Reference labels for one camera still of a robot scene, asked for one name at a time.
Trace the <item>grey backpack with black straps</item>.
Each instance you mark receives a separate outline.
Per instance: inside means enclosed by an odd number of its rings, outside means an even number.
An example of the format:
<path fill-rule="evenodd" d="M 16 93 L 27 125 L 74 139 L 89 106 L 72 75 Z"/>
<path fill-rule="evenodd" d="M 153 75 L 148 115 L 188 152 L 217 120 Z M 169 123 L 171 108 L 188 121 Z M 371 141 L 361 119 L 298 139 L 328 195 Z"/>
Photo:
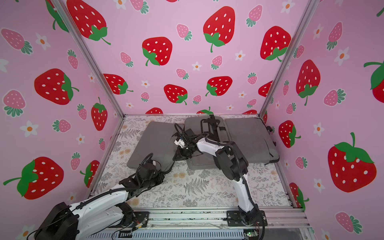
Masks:
<path fill-rule="evenodd" d="M 228 142 L 230 140 L 227 125 L 223 118 L 214 115 L 191 117 L 185 120 L 186 132 L 197 135 L 197 152 L 187 160 L 191 170 L 218 169 L 219 163 L 216 151 L 220 146 L 213 142 Z"/>

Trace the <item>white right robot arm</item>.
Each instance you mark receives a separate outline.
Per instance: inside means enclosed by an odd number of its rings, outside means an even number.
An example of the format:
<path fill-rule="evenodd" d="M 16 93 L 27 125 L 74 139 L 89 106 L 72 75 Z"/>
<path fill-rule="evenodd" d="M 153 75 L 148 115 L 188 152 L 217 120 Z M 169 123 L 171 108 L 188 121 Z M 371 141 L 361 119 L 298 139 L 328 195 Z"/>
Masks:
<path fill-rule="evenodd" d="M 174 161 L 192 158 L 194 152 L 206 153 L 216 157 L 219 169 L 234 184 L 238 197 L 238 209 L 241 221 L 246 226 L 267 226 L 268 222 L 265 212 L 261 211 L 253 201 L 248 185 L 248 162 L 240 149 L 234 142 L 221 143 L 202 138 L 200 140 L 183 140 L 178 138 L 174 141 L 177 146 Z"/>

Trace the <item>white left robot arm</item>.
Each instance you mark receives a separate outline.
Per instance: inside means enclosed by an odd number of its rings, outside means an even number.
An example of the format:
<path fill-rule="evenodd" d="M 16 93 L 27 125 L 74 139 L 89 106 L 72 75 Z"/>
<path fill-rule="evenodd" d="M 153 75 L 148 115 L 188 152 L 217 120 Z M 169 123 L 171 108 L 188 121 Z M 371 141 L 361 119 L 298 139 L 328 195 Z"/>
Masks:
<path fill-rule="evenodd" d="M 59 203 L 36 230 L 34 239 L 84 240 L 109 227 L 137 229 L 141 223 L 127 201 L 162 184 L 164 178 L 162 172 L 135 174 L 85 201 L 71 205 Z"/>

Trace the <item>grey laptop sleeve bag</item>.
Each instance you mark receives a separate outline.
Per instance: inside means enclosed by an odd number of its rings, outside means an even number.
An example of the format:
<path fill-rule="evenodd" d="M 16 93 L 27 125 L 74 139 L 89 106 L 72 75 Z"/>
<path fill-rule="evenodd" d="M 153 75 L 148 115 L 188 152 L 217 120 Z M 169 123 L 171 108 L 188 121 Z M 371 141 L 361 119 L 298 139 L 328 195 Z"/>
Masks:
<path fill-rule="evenodd" d="M 269 164 L 280 160 L 268 128 L 259 118 L 225 120 L 230 138 L 249 163 Z"/>

